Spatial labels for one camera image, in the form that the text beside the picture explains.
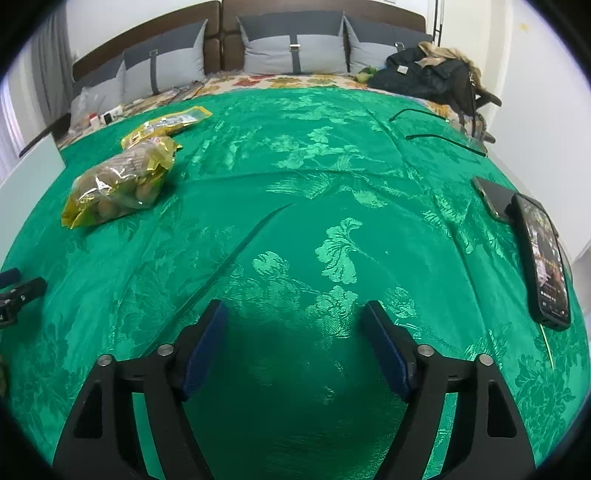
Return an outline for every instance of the plastic bag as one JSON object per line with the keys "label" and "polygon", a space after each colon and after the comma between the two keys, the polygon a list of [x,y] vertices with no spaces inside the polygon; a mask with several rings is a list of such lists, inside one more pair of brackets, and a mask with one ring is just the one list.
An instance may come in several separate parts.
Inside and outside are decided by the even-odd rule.
{"label": "plastic bag", "polygon": [[199,123],[212,113],[202,106],[194,106],[182,112],[170,113],[143,123],[121,139],[121,148],[133,147],[138,142],[151,137],[172,135],[189,125]]}
{"label": "plastic bag", "polygon": [[88,128],[90,115],[101,112],[100,108],[105,102],[105,98],[104,94],[93,93],[91,89],[84,87],[80,95],[72,102],[70,133]]}
{"label": "plastic bag", "polygon": [[61,224],[99,225],[152,206],[179,148],[170,137],[154,137],[90,168],[74,180]]}

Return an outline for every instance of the yellow snack package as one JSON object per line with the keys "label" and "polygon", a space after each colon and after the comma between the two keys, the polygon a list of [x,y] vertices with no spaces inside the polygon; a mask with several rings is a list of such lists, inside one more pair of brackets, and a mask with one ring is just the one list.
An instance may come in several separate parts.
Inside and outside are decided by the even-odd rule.
{"label": "yellow snack package", "polygon": [[170,137],[153,137],[86,170],[72,184],[61,224],[68,228],[100,225],[149,208],[179,148]]}
{"label": "yellow snack package", "polygon": [[170,113],[153,120],[144,122],[130,134],[121,139],[123,150],[133,147],[138,142],[151,137],[170,136],[180,132],[189,125],[199,123],[201,120],[211,116],[212,113],[202,106],[194,106],[182,112]]}

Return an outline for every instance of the pillow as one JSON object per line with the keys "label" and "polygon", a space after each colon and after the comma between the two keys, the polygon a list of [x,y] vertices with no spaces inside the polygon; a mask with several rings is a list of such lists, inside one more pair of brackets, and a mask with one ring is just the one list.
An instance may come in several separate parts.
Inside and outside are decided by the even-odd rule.
{"label": "pillow", "polygon": [[345,16],[351,47],[350,72],[359,73],[365,67],[383,69],[386,59],[404,48],[416,47],[421,41],[431,41],[431,35],[409,28],[395,27]]}
{"label": "pillow", "polygon": [[125,103],[203,81],[203,36],[207,20],[156,35],[124,51]]}
{"label": "pillow", "polygon": [[347,73],[343,12],[270,13],[238,24],[245,73]]}
{"label": "pillow", "polygon": [[[71,125],[78,124],[89,113],[103,113],[123,103],[125,62],[123,54],[102,64],[74,84]],[[81,95],[82,89],[87,95]]]}

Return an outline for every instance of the stacked phones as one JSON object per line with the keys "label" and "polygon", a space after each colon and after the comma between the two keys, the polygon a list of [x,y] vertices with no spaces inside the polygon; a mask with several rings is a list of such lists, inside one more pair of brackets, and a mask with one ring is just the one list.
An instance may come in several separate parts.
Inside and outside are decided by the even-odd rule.
{"label": "stacked phones", "polygon": [[570,326],[569,295],[558,234],[534,199],[480,177],[473,184],[491,215],[511,223],[517,235],[532,318],[554,330]]}

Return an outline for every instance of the green object on bed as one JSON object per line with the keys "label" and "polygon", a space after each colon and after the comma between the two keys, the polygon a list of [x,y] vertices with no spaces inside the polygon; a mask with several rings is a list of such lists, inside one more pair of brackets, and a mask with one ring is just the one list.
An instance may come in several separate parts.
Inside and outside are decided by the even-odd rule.
{"label": "green object on bed", "polygon": [[[572,327],[546,330],[552,369],[514,234],[470,182],[509,185],[488,159],[437,138],[405,140],[428,132],[466,142],[420,113],[389,123],[420,107],[379,93],[250,90],[190,105],[213,116],[175,137],[184,148],[152,210],[92,229],[60,226],[74,178],[178,105],[66,148],[66,170],[5,263],[49,285],[0,348],[14,414],[48,460],[100,354],[143,355],[214,298],[231,309],[227,340],[186,411],[218,480],[373,476],[405,405],[359,332],[368,300],[443,355],[491,354],[536,460],[547,456],[587,393],[587,337],[570,289]],[[140,395],[135,404],[154,473]],[[449,395],[428,475],[443,464],[453,412]]]}

